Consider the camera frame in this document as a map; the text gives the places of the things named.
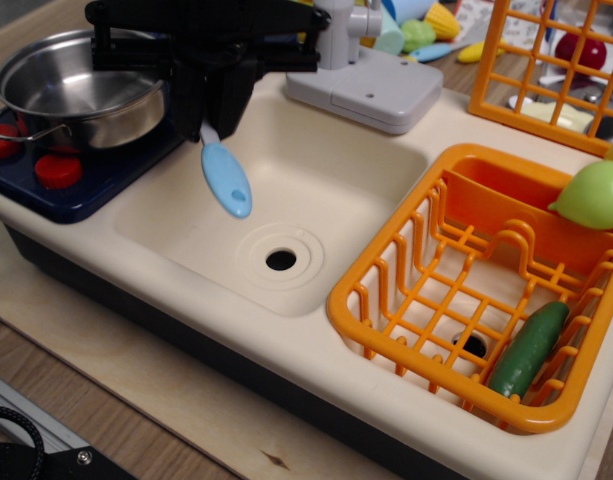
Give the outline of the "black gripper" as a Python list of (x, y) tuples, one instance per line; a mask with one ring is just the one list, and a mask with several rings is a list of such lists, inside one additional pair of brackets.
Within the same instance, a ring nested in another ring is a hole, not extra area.
[(205, 102), (220, 139), (236, 132), (256, 71), (316, 71), (318, 38), (331, 24), (327, 12), (295, 1), (91, 1), (84, 13), (95, 69), (169, 79), (176, 64), (194, 68), (175, 69), (170, 81), (173, 123), (193, 143)]

